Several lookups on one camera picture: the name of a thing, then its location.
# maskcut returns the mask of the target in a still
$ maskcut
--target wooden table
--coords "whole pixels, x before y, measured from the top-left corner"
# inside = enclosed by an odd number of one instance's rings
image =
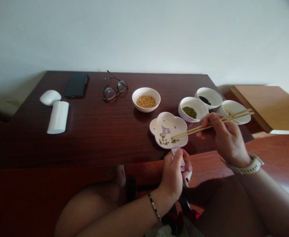
[[[88,72],[90,80],[84,98],[67,99],[69,113],[66,131],[47,134],[51,107],[39,101],[47,90],[62,96],[70,75],[68,71],[48,71],[10,121],[10,128],[0,134],[0,168],[112,166],[163,159],[167,150],[160,148],[149,132],[150,121],[167,111],[178,116],[178,104],[194,96],[200,87],[218,90],[208,75],[114,73],[124,79],[129,89],[109,102],[103,101],[104,75]],[[116,80],[108,80],[116,86]],[[140,87],[157,90],[159,107],[151,113],[135,109],[131,96]],[[188,129],[198,123],[188,123]],[[240,126],[245,142],[253,140],[245,126]],[[190,135],[184,147],[189,154],[215,150],[214,142]]]
[[[226,99],[235,100],[255,114],[246,124],[254,137],[289,134],[289,94],[278,86],[237,85],[230,87]]]

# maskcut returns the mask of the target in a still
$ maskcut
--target dark wood tabletop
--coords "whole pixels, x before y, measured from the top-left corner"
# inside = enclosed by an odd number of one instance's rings
[[[103,100],[106,72],[88,72],[89,81],[83,98],[64,98],[71,74],[48,71],[12,117],[9,128],[0,134],[0,169],[34,167],[113,166],[157,161],[168,150],[160,148],[149,131],[151,120],[167,111],[178,115],[178,104],[184,97],[194,96],[198,88],[218,91],[208,75],[114,73],[127,82],[129,89],[109,102]],[[116,80],[108,80],[116,87]],[[161,103],[151,113],[138,111],[131,100],[140,87],[159,92]],[[52,107],[39,101],[47,90],[56,90],[62,101],[69,102],[66,131],[47,134]],[[198,123],[187,123],[188,129]],[[244,125],[240,126],[245,142],[253,140]],[[211,139],[189,136],[184,149],[189,154],[215,150]]]

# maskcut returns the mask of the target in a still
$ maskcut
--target white watch strap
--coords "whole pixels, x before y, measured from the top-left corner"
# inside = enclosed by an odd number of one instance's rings
[[[224,160],[221,160],[221,161],[225,163],[225,165],[235,173],[239,173],[239,174],[256,173],[259,170],[260,166],[264,164],[264,162],[257,155],[253,153],[248,153],[248,154],[252,158],[252,163],[249,166],[244,167],[244,168],[235,167],[234,165],[231,165],[228,162],[225,162]]]

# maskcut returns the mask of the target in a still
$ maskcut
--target cartoon character print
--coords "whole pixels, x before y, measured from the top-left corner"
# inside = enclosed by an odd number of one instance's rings
[[[161,126],[163,129],[162,135],[166,135],[166,134],[171,134],[171,130],[169,128],[165,128],[163,126]]]

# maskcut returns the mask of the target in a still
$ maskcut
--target eyeglasses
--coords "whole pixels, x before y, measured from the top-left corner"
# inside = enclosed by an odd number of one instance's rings
[[[103,90],[104,101],[110,101],[111,99],[119,95],[121,92],[124,92],[126,89],[128,89],[128,85],[124,80],[120,80],[119,78],[115,77],[108,70],[107,72],[110,75],[112,75],[115,79],[118,80],[118,84],[117,84],[117,90],[115,90],[113,87],[108,87],[107,89],[105,89],[106,88],[106,76],[105,76],[105,84],[104,84],[104,90]]]

